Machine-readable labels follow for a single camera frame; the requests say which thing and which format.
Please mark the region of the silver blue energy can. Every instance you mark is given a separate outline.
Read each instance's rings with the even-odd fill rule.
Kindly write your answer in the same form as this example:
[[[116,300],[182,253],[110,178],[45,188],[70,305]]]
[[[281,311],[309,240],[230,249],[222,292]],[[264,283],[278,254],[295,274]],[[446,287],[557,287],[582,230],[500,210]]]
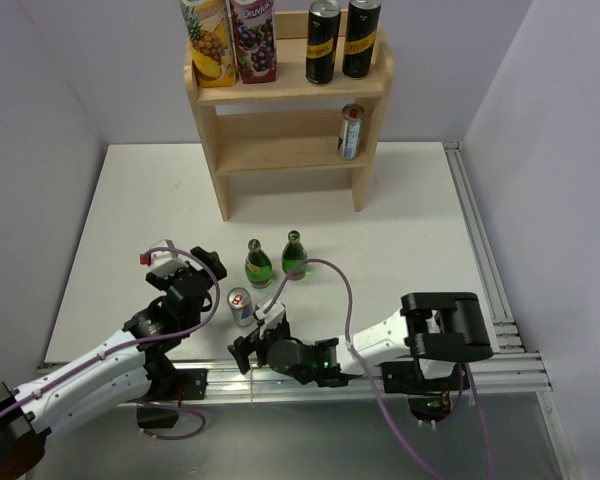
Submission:
[[[253,303],[249,291],[235,287],[227,294],[227,304],[238,327],[247,327],[254,322]]]

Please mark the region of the black yellow tonic can front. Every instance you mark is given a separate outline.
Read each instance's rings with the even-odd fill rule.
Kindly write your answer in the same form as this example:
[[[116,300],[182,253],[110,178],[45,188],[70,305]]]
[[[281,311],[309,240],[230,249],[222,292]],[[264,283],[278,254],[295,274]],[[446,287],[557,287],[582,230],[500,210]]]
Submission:
[[[306,79],[316,85],[332,81],[341,7],[336,1],[313,1],[308,11]]]

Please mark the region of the black yellow tonic can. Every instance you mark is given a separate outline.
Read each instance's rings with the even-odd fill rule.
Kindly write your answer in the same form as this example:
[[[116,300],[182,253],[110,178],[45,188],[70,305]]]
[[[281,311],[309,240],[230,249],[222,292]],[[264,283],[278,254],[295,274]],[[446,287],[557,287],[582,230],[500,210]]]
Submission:
[[[306,79],[316,85],[332,81],[341,7],[336,1],[313,1],[308,11]]]
[[[380,0],[349,2],[342,64],[347,77],[360,79],[369,73],[381,6]]]

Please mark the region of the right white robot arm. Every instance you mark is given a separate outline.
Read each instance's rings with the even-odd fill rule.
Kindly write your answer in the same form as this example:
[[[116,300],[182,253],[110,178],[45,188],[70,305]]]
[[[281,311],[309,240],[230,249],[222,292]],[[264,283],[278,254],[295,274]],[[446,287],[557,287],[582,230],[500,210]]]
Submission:
[[[364,330],[327,340],[303,343],[291,335],[286,307],[268,300],[254,312],[256,328],[228,346],[238,369],[260,366],[302,385],[346,386],[365,374],[364,365],[379,366],[412,359],[415,383],[437,388],[457,364],[489,359],[493,349],[477,296],[467,292],[410,293],[401,308]]]

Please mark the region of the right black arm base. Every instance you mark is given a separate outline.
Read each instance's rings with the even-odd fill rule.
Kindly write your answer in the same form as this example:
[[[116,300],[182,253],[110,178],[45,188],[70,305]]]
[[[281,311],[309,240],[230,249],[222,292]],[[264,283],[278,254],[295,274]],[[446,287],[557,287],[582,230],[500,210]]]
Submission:
[[[469,388],[466,370],[453,364],[447,377],[426,379],[415,361],[385,362],[380,365],[386,394],[404,394],[411,414],[419,424],[431,427],[447,419],[453,412],[454,393],[459,400]]]

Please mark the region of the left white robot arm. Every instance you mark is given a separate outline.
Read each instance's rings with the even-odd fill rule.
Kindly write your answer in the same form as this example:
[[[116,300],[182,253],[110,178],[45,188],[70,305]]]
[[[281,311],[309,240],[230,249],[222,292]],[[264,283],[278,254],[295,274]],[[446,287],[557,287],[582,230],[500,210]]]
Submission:
[[[164,241],[140,256],[160,296],[78,359],[18,387],[0,382],[0,479],[33,469],[62,431],[128,401],[161,400],[173,391],[167,354],[205,326],[227,275],[217,252]]]

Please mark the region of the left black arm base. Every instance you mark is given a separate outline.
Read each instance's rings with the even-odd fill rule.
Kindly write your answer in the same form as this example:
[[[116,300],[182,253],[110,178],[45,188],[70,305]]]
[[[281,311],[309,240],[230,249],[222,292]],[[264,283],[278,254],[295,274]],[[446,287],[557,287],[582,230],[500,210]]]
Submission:
[[[144,366],[149,380],[148,391],[135,399],[136,422],[146,436],[164,440],[184,440],[198,435],[206,418],[184,404],[185,400],[202,400],[206,393],[209,370],[206,368],[178,369],[165,354],[150,355]],[[173,428],[181,415],[189,414],[200,425],[189,434],[167,435],[159,430]]]

